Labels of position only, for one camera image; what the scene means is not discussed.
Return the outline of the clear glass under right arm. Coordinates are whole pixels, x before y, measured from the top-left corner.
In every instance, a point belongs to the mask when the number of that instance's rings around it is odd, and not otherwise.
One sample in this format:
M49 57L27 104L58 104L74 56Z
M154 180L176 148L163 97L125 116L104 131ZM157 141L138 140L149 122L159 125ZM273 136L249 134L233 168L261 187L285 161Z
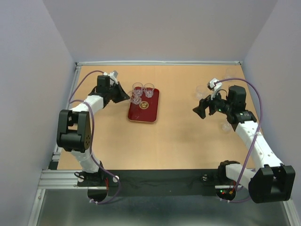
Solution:
M232 130L232 126L226 121L226 122L221 123L221 129L225 133L228 133Z

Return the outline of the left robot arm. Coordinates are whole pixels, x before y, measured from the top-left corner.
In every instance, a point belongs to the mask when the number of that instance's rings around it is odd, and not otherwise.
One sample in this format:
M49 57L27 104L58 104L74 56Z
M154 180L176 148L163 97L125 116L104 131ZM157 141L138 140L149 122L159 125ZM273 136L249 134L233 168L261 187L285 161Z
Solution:
M108 181L102 162L92 152L94 114L110 101L119 103L129 99L117 76L116 71L102 73L84 100L79 100L76 107L59 113L56 143L80 163L82 171L75 172L78 186L102 186Z

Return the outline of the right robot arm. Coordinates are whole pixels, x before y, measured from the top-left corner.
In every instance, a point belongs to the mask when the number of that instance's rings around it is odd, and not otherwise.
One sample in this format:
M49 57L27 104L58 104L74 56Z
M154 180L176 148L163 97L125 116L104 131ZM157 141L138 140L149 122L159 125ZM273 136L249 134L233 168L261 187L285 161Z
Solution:
M251 111L246 110L246 90L241 86L230 86L228 95L222 98L219 90L199 101L193 109L202 119L215 112L227 116L228 123L250 150L255 170L244 169L237 161L223 161L216 172L217 180L226 184L233 180L246 188L255 203L282 202L291 197L295 170L284 165L273 153L263 134L258 128L257 120Z

